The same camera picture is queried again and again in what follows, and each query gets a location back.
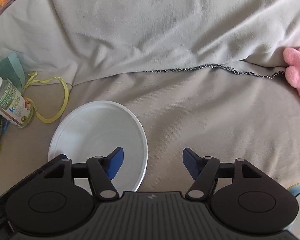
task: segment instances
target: yellow strap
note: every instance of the yellow strap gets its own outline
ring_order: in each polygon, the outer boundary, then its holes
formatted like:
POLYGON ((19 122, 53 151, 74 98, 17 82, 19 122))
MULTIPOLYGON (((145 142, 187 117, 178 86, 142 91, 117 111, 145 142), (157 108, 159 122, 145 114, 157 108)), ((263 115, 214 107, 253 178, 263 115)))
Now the yellow strap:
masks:
POLYGON ((54 117, 52 117, 50 119, 46 119, 41 114, 39 114, 38 113, 38 109, 37 109, 37 107, 34 104, 34 101, 32 101, 30 98, 26 98, 33 105, 33 108, 34 108, 35 113, 37 114, 37 117, 39 118, 39 120, 41 120, 44 123, 52 123, 55 120, 57 120, 62 115, 62 113, 64 112, 64 110, 66 109, 66 106, 68 104, 68 99, 69 99, 68 86, 67 86, 66 82, 64 82, 64 80, 62 78, 60 78, 60 77, 53 77, 53 78, 49 78, 49 79, 42 80, 42 81, 38 80, 38 79, 33 79, 37 74, 38 73, 36 71, 28 74, 28 76, 30 78, 27 81, 27 83, 25 84, 25 87, 23 88, 23 91, 25 91, 25 89, 28 86, 30 86, 31 84, 33 84, 33 83, 47 84, 48 82, 50 82, 53 79, 59 80, 61 82, 61 84, 63 85, 63 88, 65 89, 65 100, 63 101, 63 105, 62 105, 61 109, 59 110, 59 112, 54 117))

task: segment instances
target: bottle label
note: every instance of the bottle label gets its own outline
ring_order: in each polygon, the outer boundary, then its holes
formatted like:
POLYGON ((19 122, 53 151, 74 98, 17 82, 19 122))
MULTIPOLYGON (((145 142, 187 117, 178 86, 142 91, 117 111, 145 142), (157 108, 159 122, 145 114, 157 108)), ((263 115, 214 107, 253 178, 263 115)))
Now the bottle label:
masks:
POLYGON ((9 82, 7 89, 0 98, 0 114, 13 124, 23 127, 31 113, 31 104, 25 100, 20 91, 9 82))

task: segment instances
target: yellow cord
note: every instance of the yellow cord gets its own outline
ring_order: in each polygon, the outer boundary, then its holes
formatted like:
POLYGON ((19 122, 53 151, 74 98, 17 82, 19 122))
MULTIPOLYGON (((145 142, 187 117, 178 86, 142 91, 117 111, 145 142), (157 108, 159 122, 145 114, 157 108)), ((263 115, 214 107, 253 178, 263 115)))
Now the yellow cord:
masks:
POLYGON ((37 115, 37 117, 39 118, 39 120, 41 120, 42 122, 44 123, 52 123, 54 122, 55 120, 57 120, 64 112, 64 110, 66 109, 66 106, 68 104, 68 100, 69 100, 69 90, 68 90, 68 86, 66 84, 66 82, 60 78, 60 77, 53 77, 53 78, 49 78, 49 79, 46 79, 46 80, 38 80, 38 79, 34 79, 34 77, 37 75, 38 73, 35 71, 35 72, 32 72, 32 73, 29 73, 28 76, 30 77, 29 80, 27 81, 27 83, 25 84, 25 87, 23 88, 23 91, 25 91, 25 89, 30 86, 31 84, 33 83, 41 83, 41 84, 46 84, 48 82, 50 82, 51 80, 53 79, 57 79, 61 82, 61 84, 63 85, 63 88, 65 90, 65 99, 63 101, 63 105, 61 107, 61 109, 59 110, 59 112, 52 118, 50 119, 46 119, 44 118, 41 114, 38 113, 38 109, 37 107, 35 106, 34 104, 34 101, 32 101, 30 98, 26 98, 29 102, 31 102, 34 110, 35 110, 35 113, 37 115))

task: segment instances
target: black plastic object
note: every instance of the black plastic object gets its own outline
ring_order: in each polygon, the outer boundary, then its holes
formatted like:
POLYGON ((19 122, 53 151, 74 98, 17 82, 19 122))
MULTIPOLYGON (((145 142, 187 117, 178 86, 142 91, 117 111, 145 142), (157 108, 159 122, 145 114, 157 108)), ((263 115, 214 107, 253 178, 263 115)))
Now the black plastic object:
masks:
POLYGON ((92 193, 98 200, 114 200, 119 198, 119 194, 105 171, 111 169, 112 174, 117 173, 122 162, 122 148, 114 150, 109 158, 96 156, 88 159, 86 164, 72 166, 70 159, 62 159, 9 198, 6 204, 7 217, 16 230, 34 236, 52 236, 71 231, 82 225, 94 209, 92 196, 73 184, 72 174, 88 178, 92 193), (99 163, 104 160, 109 162, 105 170, 99 163), (104 198, 102 192, 107 190, 113 196, 104 198))
MULTIPOLYGON (((251 233, 251 225, 259 222, 258 220, 252 219, 250 223, 245 223, 245 228, 237 228, 229 222, 229 217, 238 221, 241 213, 237 211, 242 207, 252 214, 260 211, 267 214, 276 207, 276 202, 273 202, 269 193, 263 191, 265 194, 255 194, 255 191, 260 191, 256 190, 256 184, 243 183, 240 190, 244 193, 237 198, 240 207, 234 205, 237 209, 230 210, 228 204, 232 205, 232 202, 228 202, 225 208, 220 208, 224 204, 220 201, 227 200, 228 196, 229 199, 234 198, 231 196, 232 192, 228 191, 219 195, 219 192, 223 192, 220 190, 213 194, 218 178, 234 177, 232 186, 236 186, 239 185, 240 178, 248 181, 264 177, 262 172, 244 160, 237 160, 235 164, 220 163, 213 157, 200 158, 186 148, 183 161, 195 182, 185 197, 180 192, 124 192, 119 197, 110 178, 115 176, 123 161, 121 148, 114 150, 108 157, 90 158, 87 163, 70 165, 70 160, 60 160, 64 158, 66 157, 63 155, 53 160, 40 172, 16 185, 8 195, 1 197, 0 215, 5 222, 0 222, 0 240, 297 239, 284 228, 269 234, 261 234, 259 231, 251 233), (241 165, 238 169, 238 161, 247 166, 241 165), (83 193, 84 190, 74 186, 74 178, 88 178, 93 195, 83 193), (7 218, 14 232, 10 229, 7 218)), ((263 181, 265 184, 269 182, 274 188, 282 189, 271 179, 263 181)), ((282 196, 290 194, 286 190, 280 192, 282 196)), ((286 198, 285 208, 296 207, 295 204, 294 198, 286 198)), ((295 209, 291 210, 291 214, 276 213, 272 217, 273 221, 290 221, 295 216, 292 215, 295 209)))
POLYGON ((230 228, 248 234, 274 234, 289 226, 298 214, 296 198, 244 159, 220 164, 218 159, 200 158, 186 148, 183 161, 196 179, 186 198, 209 198, 212 212, 230 228), (233 182, 212 195, 218 178, 233 178, 233 182), (202 196, 191 194, 194 191, 202 196))

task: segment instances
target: silver screw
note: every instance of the silver screw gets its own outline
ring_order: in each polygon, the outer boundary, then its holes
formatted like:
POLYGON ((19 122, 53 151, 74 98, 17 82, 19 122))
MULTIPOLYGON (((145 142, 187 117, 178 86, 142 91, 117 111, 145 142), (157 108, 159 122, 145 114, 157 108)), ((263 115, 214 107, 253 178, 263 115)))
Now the silver screw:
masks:
POLYGON ((204 196, 204 193, 201 190, 191 190, 189 191, 188 196, 191 198, 201 198, 204 196))
POLYGON ((114 192, 113 190, 104 190, 100 193, 100 196, 104 198, 113 198, 115 197, 115 195, 116 192, 114 192))

